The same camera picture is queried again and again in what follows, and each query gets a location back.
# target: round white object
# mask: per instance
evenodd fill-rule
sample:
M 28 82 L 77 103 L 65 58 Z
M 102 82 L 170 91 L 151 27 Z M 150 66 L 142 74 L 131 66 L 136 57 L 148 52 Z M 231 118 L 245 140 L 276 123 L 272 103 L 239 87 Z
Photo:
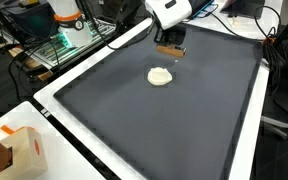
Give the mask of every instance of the round white object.
M 147 80 L 154 86 L 163 86 L 173 80 L 172 74 L 165 68 L 152 68 L 147 75 Z

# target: black pad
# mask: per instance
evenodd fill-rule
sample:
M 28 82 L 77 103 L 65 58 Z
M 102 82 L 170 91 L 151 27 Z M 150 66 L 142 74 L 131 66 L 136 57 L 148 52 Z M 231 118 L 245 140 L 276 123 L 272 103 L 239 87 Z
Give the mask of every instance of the black pad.
M 153 30 L 55 97 L 148 179 L 225 179 L 262 57 L 260 46 L 181 26 L 187 29 L 183 59 L 157 52 Z M 153 87 L 147 81 L 152 67 L 167 68 L 173 81 Z

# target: floor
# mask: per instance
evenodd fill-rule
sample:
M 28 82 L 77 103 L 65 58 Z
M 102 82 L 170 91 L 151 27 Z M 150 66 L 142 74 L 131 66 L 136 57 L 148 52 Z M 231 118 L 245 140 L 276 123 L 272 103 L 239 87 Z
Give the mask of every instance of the floor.
M 288 1 L 284 1 L 282 10 L 282 19 L 284 24 L 288 18 Z M 18 102 L 15 96 L 14 85 L 7 73 L 8 64 L 11 57 L 0 54 L 0 116 L 14 108 Z M 23 100 L 32 101 L 32 95 L 44 87 L 48 82 L 29 83 L 24 75 L 21 75 L 24 86 L 31 92 L 26 92 L 20 88 L 20 94 Z M 288 81 L 285 81 L 277 95 L 288 95 Z M 264 115 L 272 118 L 278 118 L 288 122 L 288 114 L 274 103 L 274 97 L 267 93 Z M 252 180 L 288 180 L 288 139 L 281 140 L 277 136 L 260 128 L 257 141 L 257 149 L 254 156 L 254 164 L 251 175 Z

